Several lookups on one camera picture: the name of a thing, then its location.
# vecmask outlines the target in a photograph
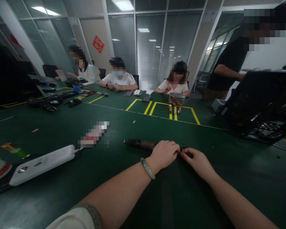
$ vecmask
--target long hair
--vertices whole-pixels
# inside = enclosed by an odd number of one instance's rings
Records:
[[[77,55],[84,62],[84,65],[85,65],[84,72],[85,72],[89,63],[85,57],[84,51],[76,45],[71,45],[69,47],[69,51],[75,53],[75,55]]]
[[[167,78],[170,83],[174,81],[174,73],[182,74],[182,78],[179,80],[178,84],[187,83],[187,64],[185,62],[179,61],[174,65]]]

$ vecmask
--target hand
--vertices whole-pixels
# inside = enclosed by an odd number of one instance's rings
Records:
[[[191,159],[186,153],[193,154],[194,157]],[[209,160],[204,153],[193,148],[186,148],[179,154],[184,160],[186,160],[195,172],[204,179],[208,184],[212,183],[214,180],[220,178],[218,174],[213,169]]]
[[[73,73],[67,73],[67,75],[73,77],[73,78],[78,78],[77,75],[73,74]]]
[[[112,89],[114,89],[114,85],[113,84],[108,84],[108,88],[112,90]]]
[[[146,162],[151,171],[157,174],[176,159],[176,152],[180,152],[178,144],[170,141],[160,141],[153,149],[151,156],[146,158]]]
[[[172,89],[172,87],[167,85],[166,88],[163,90],[163,93],[169,92],[170,89]]]
[[[124,87],[120,85],[114,85],[114,89],[119,90],[119,91],[124,91]]]

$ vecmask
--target black t-shirt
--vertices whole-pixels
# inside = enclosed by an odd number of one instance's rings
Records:
[[[214,69],[219,64],[230,68],[235,72],[239,72],[247,55],[244,37],[239,37],[228,44],[222,54],[219,56]],[[215,91],[228,91],[235,82],[234,78],[224,77],[214,73],[211,74],[207,89]]]

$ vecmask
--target bracelet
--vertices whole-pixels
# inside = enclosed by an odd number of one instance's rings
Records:
[[[146,161],[144,160],[144,158],[141,158],[141,163],[142,163],[144,169],[146,170],[146,172],[148,173],[148,175],[150,176],[150,178],[154,180],[156,178],[156,176],[150,170],[150,168],[149,168],[148,164],[146,163]]]

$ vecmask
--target dark hair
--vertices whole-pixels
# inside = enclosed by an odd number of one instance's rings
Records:
[[[167,80],[169,82],[174,81],[174,73],[182,74],[183,77],[178,82],[178,84],[186,84],[187,83],[187,64],[182,60],[174,64],[173,69],[171,70],[170,74],[168,75]]]
[[[114,66],[114,67],[122,67],[124,69],[126,68],[123,59],[120,57],[111,57],[109,59],[109,63],[111,66]]]
[[[69,46],[69,51],[70,52],[74,52],[76,55],[79,56],[79,58],[84,62],[85,64],[85,67],[84,67],[84,72],[86,71],[87,67],[88,67],[88,61],[86,60],[86,57],[85,57],[85,54],[84,54],[84,51],[76,46],[76,45],[71,45]]]

